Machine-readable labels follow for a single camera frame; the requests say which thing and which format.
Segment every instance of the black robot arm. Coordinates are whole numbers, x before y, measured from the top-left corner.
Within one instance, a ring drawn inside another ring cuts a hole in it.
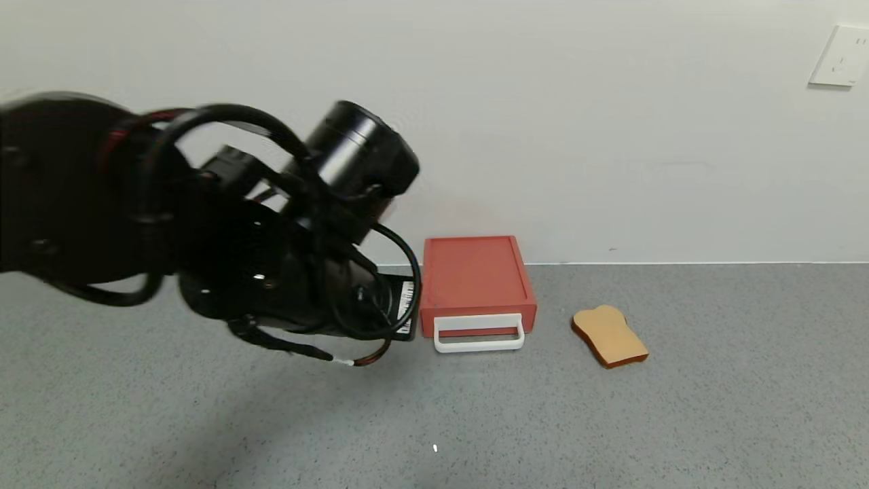
[[[277,172],[225,146],[194,168],[176,144],[210,123],[253,131],[292,158]],[[419,303],[420,268],[378,221],[419,163],[397,132],[356,104],[335,104],[303,142],[244,105],[135,115],[52,93],[0,108],[0,137],[0,271],[113,306],[142,304],[177,274],[190,308],[225,321],[238,338],[349,365],[370,364],[394,338],[411,338],[404,330]],[[250,198],[261,183],[268,189]],[[287,199],[279,211],[262,204],[278,194]],[[381,274],[358,251],[372,230],[401,248],[412,278]],[[95,286],[137,274],[145,277],[138,291]],[[383,346],[337,360],[262,325]]]

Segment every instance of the white wall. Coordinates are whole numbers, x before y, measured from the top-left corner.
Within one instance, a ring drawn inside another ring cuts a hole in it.
[[[869,78],[806,87],[866,0],[6,0],[0,19],[3,98],[238,102],[301,134],[366,105],[421,159],[388,221],[420,251],[505,233],[528,262],[869,259]]]

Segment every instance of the gray floor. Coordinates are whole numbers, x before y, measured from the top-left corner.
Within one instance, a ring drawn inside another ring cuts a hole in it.
[[[869,486],[869,265],[530,275],[522,350],[364,369],[246,346],[174,289],[116,310],[3,276],[0,487]],[[570,331],[599,304],[645,363]]]

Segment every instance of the electrical socket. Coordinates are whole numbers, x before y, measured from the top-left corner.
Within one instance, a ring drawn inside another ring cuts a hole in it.
[[[869,65],[869,29],[837,25],[809,83],[854,86]]]

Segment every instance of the red box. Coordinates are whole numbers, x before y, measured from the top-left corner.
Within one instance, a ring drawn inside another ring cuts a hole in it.
[[[534,328],[537,301],[513,236],[426,240],[422,268],[422,336],[435,334],[435,317],[481,314],[522,315],[522,329]],[[515,328],[442,332],[442,336],[515,333]]]

